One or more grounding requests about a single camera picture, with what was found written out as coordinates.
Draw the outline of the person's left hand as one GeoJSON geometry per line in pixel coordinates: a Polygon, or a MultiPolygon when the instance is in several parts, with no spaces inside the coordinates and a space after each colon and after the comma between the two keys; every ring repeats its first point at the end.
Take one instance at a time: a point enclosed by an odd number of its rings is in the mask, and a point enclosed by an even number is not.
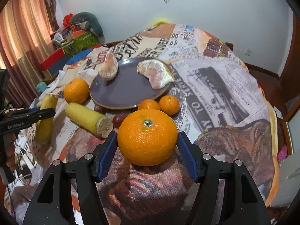
{"type": "Polygon", "coordinates": [[[11,141],[8,147],[6,147],[6,154],[7,154],[7,167],[10,170],[15,171],[17,169],[17,161],[15,156],[15,145],[14,142],[16,140],[16,136],[14,134],[11,135],[11,141]]]}

